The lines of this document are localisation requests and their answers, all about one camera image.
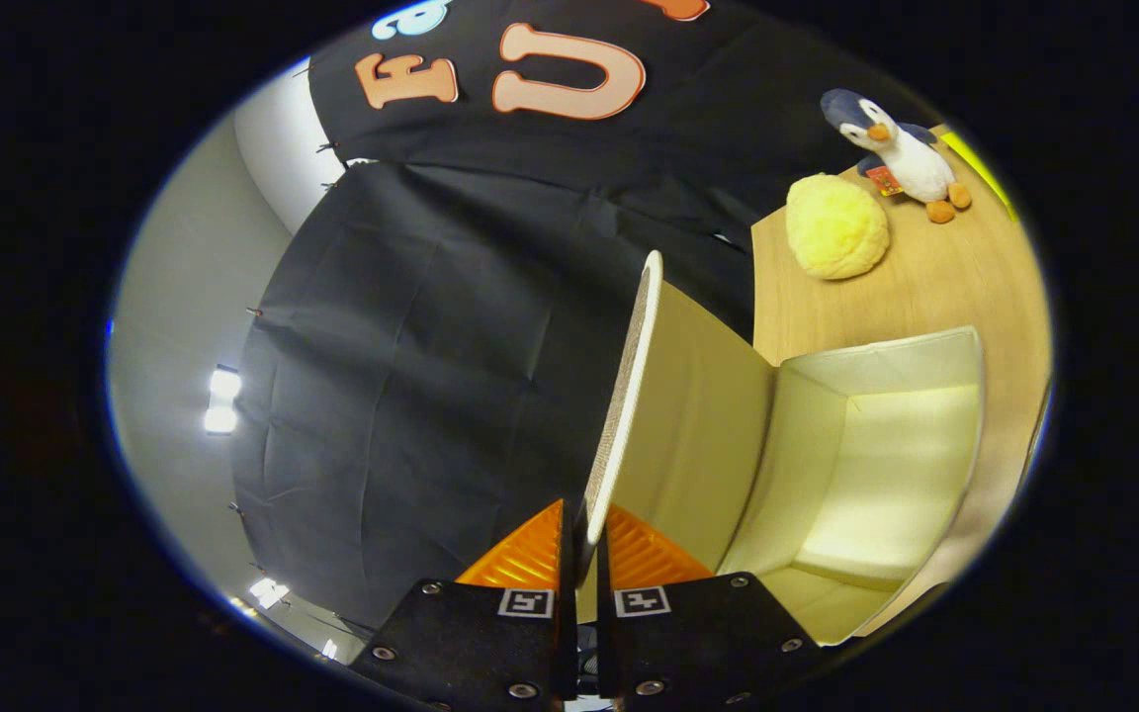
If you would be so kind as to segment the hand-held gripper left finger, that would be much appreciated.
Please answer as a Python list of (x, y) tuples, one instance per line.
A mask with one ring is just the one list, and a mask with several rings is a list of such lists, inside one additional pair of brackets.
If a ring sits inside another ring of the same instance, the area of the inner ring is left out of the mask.
[(562, 711), (575, 699), (575, 553), (558, 499), (456, 578), (421, 578), (351, 663), (426, 711)]

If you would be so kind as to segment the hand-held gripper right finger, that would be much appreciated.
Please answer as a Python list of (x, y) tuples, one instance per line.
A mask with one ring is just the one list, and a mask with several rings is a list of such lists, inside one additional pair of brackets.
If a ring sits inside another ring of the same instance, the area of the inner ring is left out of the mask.
[(597, 553), (598, 690), (616, 711), (759, 711), (822, 646), (748, 572), (716, 576), (611, 506)]

